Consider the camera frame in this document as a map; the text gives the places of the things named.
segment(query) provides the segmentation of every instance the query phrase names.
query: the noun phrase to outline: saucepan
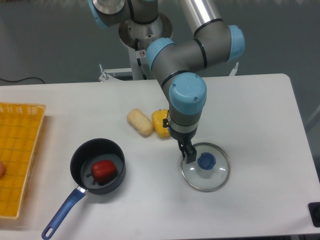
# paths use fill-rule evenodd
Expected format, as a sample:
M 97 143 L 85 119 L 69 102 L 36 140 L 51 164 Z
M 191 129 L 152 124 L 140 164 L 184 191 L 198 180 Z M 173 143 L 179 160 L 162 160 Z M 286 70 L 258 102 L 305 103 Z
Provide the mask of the saucepan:
M 92 167 L 100 174 L 106 164 L 111 163 L 116 168 L 112 178 L 106 182 L 97 182 L 93 177 Z M 42 232 L 44 240 L 50 239 L 65 219 L 72 207 L 81 200 L 86 192 L 92 194 L 107 194 L 120 186 L 126 175 L 125 156 L 121 148 L 113 141 L 104 138 L 96 138 L 82 144 L 73 154 L 70 163 L 72 178 L 78 184 L 64 201 L 60 209 Z

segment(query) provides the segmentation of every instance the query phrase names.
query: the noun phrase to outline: blue handle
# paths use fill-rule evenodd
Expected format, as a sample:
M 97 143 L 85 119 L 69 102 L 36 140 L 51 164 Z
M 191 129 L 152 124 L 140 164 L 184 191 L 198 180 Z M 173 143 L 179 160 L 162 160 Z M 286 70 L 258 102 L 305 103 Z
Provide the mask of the blue handle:
M 70 195 L 67 197 L 67 199 L 64 201 L 62 206 L 59 208 L 59 210 L 56 212 L 52 220 L 49 222 L 48 226 L 44 229 L 42 232 L 41 237 L 44 240 L 50 239 L 53 234 L 56 232 L 62 221 L 65 219 L 67 214 L 70 212 L 72 207 L 79 202 L 86 194 L 79 191 L 78 189 L 74 189 Z

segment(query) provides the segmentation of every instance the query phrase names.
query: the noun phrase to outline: yellow basket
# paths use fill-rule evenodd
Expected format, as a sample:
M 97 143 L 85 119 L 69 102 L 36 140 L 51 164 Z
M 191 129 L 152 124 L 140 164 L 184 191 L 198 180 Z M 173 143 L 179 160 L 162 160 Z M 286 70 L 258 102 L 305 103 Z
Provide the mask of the yellow basket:
M 16 219 L 46 105 L 0 102 L 0 218 Z

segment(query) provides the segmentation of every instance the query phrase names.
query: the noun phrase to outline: blue lid knob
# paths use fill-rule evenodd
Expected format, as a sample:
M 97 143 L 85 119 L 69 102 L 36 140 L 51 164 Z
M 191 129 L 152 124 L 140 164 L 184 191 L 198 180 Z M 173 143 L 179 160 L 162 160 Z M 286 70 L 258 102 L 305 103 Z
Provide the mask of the blue lid knob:
M 207 99 L 205 81 L 192 72 L 174 78 L 169 89 L 172 106 L 182 114 L 193 115 L 202 111 Z
M 216 158 L 210 152 L 203 152 L 198 158 L 198 165 L 203 170 L 211 170 L 216 165 Z
M 245 37 L 241 29 L 236 25 L 229 25 L 231 32 L 231 49 L 227 62 L 240 57 L 245 51 Z

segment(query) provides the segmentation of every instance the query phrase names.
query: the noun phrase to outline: gray floor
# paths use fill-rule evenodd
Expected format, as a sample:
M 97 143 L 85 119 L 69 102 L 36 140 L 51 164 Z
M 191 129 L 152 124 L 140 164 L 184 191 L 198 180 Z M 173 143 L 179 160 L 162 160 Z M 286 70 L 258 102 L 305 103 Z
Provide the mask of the gray floor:
M 160 2 L 160 11 L 172 21 L 173 40 L 192 39 L 177 1 Z M 305 123 L 320 104 L 320 1 L 216 0 L 216 4 L 224 21 L 238 25 L 245 35 L 238 75 L 287 74 Z M 87 0 L 0 3 L 0 78 L 36 76 L 48 84 L 95 82 L 99 63 L 105 69 L 130 67 L 118 26 L 98 28 Z M 199 75 L 226 76 L 234 65 L 219 64 Z M 19 84 L 38 83 L 34 79 Z M 0 86 L 9 84 L 0 81 Z M 320 123 L 307 136 L 319 170 Z

